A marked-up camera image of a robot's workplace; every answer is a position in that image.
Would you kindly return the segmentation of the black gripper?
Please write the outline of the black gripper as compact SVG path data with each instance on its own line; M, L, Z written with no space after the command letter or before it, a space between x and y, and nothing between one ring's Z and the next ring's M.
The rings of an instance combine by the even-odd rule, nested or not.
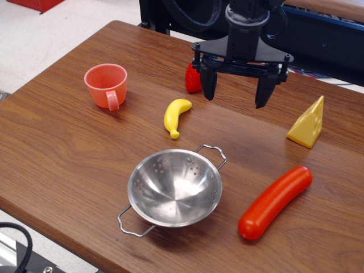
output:
M256 108L265 107L277 82L285 82L288 66L294 58L260 38L259 32L229 28L228 36L195 42L192 68L200 73L205 98L214 98L217 72L259 78L255 95Z

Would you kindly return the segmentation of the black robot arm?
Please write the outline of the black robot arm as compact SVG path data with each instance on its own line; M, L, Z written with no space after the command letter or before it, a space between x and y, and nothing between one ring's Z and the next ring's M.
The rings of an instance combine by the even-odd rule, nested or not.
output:
M212 100L217 76L226 73L258 79L255 105L262 108L274 89L288 77L294 57L266 44L260 37L272 10L287 22L281 1L230 1L225 9L228 35L217 40L194 43L192 68L200 74L204 96Z

